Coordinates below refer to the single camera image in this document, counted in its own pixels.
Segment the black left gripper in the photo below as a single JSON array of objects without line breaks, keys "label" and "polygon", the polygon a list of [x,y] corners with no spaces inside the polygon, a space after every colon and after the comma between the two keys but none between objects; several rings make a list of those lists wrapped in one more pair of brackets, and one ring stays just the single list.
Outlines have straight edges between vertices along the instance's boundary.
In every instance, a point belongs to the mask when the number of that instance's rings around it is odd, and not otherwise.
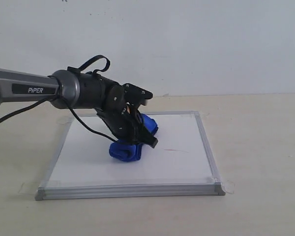
[{"label": "black left gripper", "polygon": [[110,132],[122,143],[134,145],[142,143],[155,148],[158,139],[155,134],[158,125],[152,118],[142,118],[138,110],[124,99],[107,100],[102,108],[96,108]]}]

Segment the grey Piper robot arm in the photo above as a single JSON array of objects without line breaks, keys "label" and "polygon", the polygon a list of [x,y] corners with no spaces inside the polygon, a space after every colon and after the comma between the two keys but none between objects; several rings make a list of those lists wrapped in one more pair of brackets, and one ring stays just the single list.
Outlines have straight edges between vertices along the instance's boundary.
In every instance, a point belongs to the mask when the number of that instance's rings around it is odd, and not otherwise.
[{"label": "grey Piper robot arm", "polygon": [[[74,68],[41,76],[0,68],[0,105],[8,102],[32,102],[27,110],[49,101],[58,109],[94,109],[114,142],[146,144],[154,148],[158,140],[139,112],[153,94],[133,84],[119,84],[98,73],[82,73]],[[26,109],[0,118],[0,123]]]}]

